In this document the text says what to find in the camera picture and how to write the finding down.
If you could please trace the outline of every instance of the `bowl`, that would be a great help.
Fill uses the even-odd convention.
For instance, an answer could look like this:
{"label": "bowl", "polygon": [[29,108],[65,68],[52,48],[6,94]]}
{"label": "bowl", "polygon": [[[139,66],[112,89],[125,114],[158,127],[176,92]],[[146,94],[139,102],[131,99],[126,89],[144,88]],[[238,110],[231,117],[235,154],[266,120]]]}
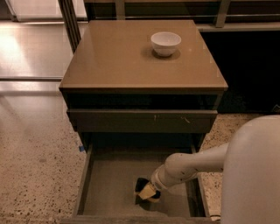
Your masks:
{"label": "bowl", "polygon": [[181,43],[181,37],[169,31],[156,32],[150,37],[152,48],[161,57],[171,56]]}

